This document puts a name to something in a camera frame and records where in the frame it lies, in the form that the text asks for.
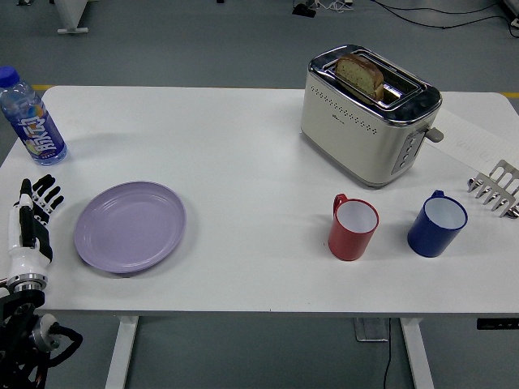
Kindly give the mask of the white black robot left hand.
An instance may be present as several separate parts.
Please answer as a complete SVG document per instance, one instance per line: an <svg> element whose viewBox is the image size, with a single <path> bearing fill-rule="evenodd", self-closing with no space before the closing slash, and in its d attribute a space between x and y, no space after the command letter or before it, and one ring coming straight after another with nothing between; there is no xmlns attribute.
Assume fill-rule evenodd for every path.
<svg viewBox="0 0 519 389"><path fill-rule="evenodd" d="M8 253L11 267L7 285L13 289L43 289L47 267L54 252L48 224L51 214L64 201L61 187L50 174L32 183L25 178L19 199L9 213Z"/></svg>

